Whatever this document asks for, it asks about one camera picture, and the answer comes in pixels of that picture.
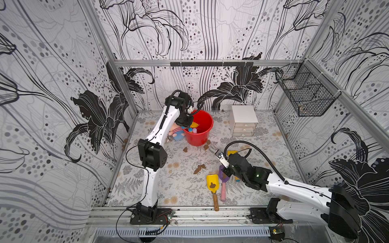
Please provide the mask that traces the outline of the yellow trowel wooden handle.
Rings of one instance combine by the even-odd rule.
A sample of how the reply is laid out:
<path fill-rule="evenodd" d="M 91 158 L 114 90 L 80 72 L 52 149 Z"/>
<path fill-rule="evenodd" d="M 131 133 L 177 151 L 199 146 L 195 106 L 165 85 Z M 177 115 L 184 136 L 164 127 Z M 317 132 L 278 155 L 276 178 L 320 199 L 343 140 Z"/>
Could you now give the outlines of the yellow trowel wooden handle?
<path fill-rule="evenodd" d="M 214 210 L 219 211 L 218 199 L 217 199 L 217 190 L 219 189 L 219 178 L 216 174 L 207 175 L 207 188 L 212 192 Z"/>

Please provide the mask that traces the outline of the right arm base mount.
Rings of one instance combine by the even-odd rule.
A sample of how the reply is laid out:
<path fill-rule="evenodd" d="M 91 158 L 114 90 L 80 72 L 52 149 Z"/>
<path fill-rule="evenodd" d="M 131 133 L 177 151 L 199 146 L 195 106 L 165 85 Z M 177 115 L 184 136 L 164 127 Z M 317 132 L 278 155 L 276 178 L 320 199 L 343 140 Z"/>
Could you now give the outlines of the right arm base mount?
<path fill-rule="evenodd" d="M 292 224 L 293 220 L 285 220 L 274 213 L 268 213 L 266 208 L 250 208 L 249 219 L 254 224 Z"/>

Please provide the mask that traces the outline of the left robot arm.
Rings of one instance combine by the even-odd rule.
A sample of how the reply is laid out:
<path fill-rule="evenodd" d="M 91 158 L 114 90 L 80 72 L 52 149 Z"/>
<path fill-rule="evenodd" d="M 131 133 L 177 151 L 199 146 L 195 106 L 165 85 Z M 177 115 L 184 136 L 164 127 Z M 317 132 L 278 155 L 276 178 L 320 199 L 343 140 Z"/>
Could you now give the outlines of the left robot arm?
<path fill-rule="evenodd" d="M 140 202 L 135 206 L 136 212 L 146 217 L 156 216 L 158 205 L 158 181 L 161 169 L 165 166 L 168 155 L 164 144 L 173 131 L 173 125 L 188 128 L 193 121 L 190 114 L 193 102 L 189 94 L 175 90 L 165 99 L 162 114 L 151 133 L 145 139 L 140 139 L 137 148 L 144 169 L 145 186 Z"/>

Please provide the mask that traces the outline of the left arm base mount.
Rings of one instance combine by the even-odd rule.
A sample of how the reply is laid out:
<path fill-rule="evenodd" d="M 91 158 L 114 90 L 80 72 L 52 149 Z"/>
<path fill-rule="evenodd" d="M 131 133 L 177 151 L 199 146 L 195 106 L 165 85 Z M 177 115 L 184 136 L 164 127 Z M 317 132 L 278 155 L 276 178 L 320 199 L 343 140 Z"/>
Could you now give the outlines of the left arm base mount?
<path fill-rule="evenodd" d="M 130 219 L 131 225 L 165 225 L 172 217 L 171 208 L 133 209 Z"/>

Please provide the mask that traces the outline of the green cleaning brush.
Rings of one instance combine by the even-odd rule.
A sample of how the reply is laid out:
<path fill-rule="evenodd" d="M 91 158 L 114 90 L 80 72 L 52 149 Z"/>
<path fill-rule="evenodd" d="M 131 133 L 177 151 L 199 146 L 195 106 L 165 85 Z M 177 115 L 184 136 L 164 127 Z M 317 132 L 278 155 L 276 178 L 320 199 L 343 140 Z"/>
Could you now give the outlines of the green cleaning brush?
<path fill-rule="evenodd" d="M 210 150 L 211 153 L 215 154 L 218 149 L 213 147 L 213 146 L 209 146 L 209 150 Z"/>

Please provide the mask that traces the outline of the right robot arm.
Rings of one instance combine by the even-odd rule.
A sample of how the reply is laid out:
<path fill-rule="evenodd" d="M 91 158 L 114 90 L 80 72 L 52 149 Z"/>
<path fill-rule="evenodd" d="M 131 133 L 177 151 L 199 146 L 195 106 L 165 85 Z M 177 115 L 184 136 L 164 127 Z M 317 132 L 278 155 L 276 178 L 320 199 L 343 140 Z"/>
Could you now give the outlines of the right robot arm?
<path fill-rule="evenodd" d="M 284 178 L 270 169 L 252 166 L 238 153 L 226 157 L 222 152 L 215 155 L 227 176 L 237 176 L 249 188 L 295 199 L 286 202 L 273 199 L 267 207 L 268 217 L 275 222 L 301 220 L 327 225 L 334 233 L 351 240 L 361 231 L 358 210 L 353 198 L 345 188 L 318 187 Z"/>

